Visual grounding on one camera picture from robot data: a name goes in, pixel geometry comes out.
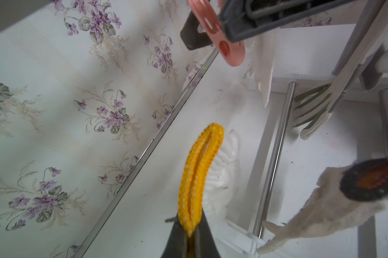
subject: floral wallpaper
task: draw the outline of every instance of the floral wallpaper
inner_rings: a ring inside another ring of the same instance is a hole
[[[367,0],[357,0],[322,13],[294,21],[283,28],[299,28],[357,23]]]
[[[52,0],[0,33],[0,257],[73,257],[212,49],[182,43],[189,12]]]

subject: white shelf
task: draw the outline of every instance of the white shelf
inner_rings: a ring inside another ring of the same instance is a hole
[[[160,257],[172,227],[164,220],[177,211],[185,159],[198,135],[212,122],[227,131],[235,129],[241,136],[240,190],[228,205],[227,218],[251,231],[268,165],[268,159],[255,161],[255,157],[257,152],[260,157],[271,154],[284,94],[272,93],[269,105],[263,108],[257,92],[232,84],[227,74],[240,74],[238,69],[217,56],[84,258]],[[326,166],[346,166],[384,155],[377,104],[343,101],[330,121],[307,141],[298,137],[300,129],[287,130],[268,218],[274,223],[286,223],[297,213]],[[388,211],[376,220],[377,257],[388,257]],[[289,241],[282,251],[295,258],[351,258],[370,247],[364,245],[370,239],[358,239],[355,228]],[[222,258],[242,257],[222,243],[217,242],[217,247]]]

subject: pink plastic clip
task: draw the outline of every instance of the pink plastic clip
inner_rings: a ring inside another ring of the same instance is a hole
[[[231,66],[239,66],[246,56],[244,42],[231,43],[221,30],[221,23],[208,0],[188,0],[192,12],[217,47],[225,61]]]

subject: yellow polka dot fabric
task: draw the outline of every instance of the yellow polka dot fabric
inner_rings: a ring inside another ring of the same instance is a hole
[[[224,138],[224,128],[212,123],[198,137],[188,154],[178,195],[178,219],[190,238],[202,215],[207,172]]]

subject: white surface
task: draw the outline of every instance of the white surface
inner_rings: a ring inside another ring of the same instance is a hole
[[[354,28],[355,24],[280,29],[271,90],[285,93],[291,78],[299,84],[296,94],[322,85],[330,78]],[[388,49],[388,33],[384,46]],[[370,92],[364,92],[358,81],[345,99],[377,103],[377,92],[388,86],[388,74],[382,78],[382,85]]]
[[[227,219],[245,229],[253,227],[284,94],[272,94],[263,109],[257,92],[231,85],[232,77],[227,74],[236,73],[236,68],[228,67],[217,56],[84,258],[161,256],[172,227],[164,220],[176,214],[185,159],[201,131],[212,122],[226,131],[235,129],[241,136],[240,189],[228,204]],[[326,166],[346,166],[355,160],[383,156],[375,104],[344,101],[309,140],[298,138],[300,130],[289,128],[284,142],[268,218],[277,224],[286,223],[303,206]],[[257,152],[263,158],[254,164]],[[377,218],[376,223],[386,226],[376,229],[377,257],[388,257],[388,210],[385,214],[386,221]],[[358,256],[358,246],[365,248],[358,243],[354,228],[327,237],[290,241],[281,250],[295,258],[351,258]],[[217,247],[222,258],[244,257],[220,241]]]
[[[262,255],[257,253],[257,249],[264,245],[266,242],[263,239],[258,238],[247,232],[247,230],[239,227],[238,225],[223,220],[220,223],[220,228],[216,238],[223,243],[236,250],[241,254],[247,253],[249,257],[260,258]],[[292,258],[289,255],[276,250],[264,256],[265,258]]]

